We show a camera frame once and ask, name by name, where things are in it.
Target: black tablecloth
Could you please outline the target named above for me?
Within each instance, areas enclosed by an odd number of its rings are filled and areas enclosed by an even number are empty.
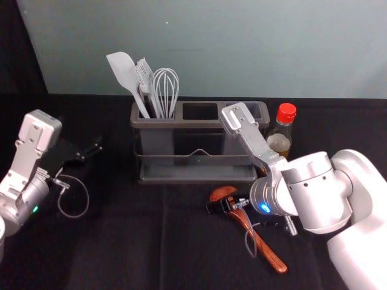
[[[104,151],[76,172],[90,210],[65,219],[54,193],[25,227],[5,241],[0,289],[346,289],[326,240],[301,229],[259,233],[289,268],[277,275],[244,247],[244,232],[204,208],[219,184],[138,185],[129,124],[131,99],[52,95],[2,97],[1,176],[10,167],[24,114],[40,108],[63,115],[62,136],[80,146],[104,135]],[[282,100],[264,99],[275,114]],[[298,107],[290,158],[318,150],[364,153],[386,176],[387,105],[383,100],[292,100]],[[252,211],[253,221],[264,221]],[[283,218],[272,217],[283,224]]]

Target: glass bottle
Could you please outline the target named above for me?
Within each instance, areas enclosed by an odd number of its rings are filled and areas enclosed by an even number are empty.
[[[291,127],[296,118],[297,109],[291,103],[283,103],[278,107],[277,120],[274,128],[269,131],[266,141],[269,147],[287,158],[291,146]]]

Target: gray utensil caddy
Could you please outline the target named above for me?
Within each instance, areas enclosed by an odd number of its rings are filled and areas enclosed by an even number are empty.
[[[252,182],[257,178],[238,140],[228,136],[219,116],[238,101],[177,101],[175,118],[145,119],[133,103],[131,125],[141,183]],[[264,134],[266,104],[245,101]]]

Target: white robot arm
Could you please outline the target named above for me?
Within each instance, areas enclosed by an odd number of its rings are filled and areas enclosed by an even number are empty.
[[[60,121],[40,110],[24,116],[15,142],[15,157],[0,183],[0,217],[5,221],[5,236],[15,234],[48,194],[49,176],[39,163],[55,145],[61,128]]]
[[[57,142],[61,128],[59,120],[38,109],[24,116],[15,157],[0,183],[0,262],[4,238],[19,231],[49,193],[50,185],[62,187],[60,194],[69,189],[69,184],[57,178],[59,170],[67,163],[83,164],[102,150],[97,140],[84,152],[66,140]]]
[[[272,151],[244,103],[222,110],[225,130],[241,139],[253,163],[267,172],[251,187],[262,214],[299,216],[312,233],[351,226],[328,241],[332,262],[351,290],[387,289],[387,182],[361,153],[318,152],[287,162]]]

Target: wooden spoon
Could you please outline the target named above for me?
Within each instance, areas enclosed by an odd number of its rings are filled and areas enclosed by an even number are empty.
[[[232,186],[223,186],[215,189],[210,195],[210,201],[218,201],[225,198],[228,195],[236,192],[237,189]],[[250,226],[250,220],[243,209],[236,209],[228,213],[236,219],[248,232],[252,239],[256,241],[256,246],[266,260],[271,264],[274,270],[279,274],[285,274],[288,271],[288,267],[285,263],[273,252],[273,250],[262,240],[262,238],[256,233]]]

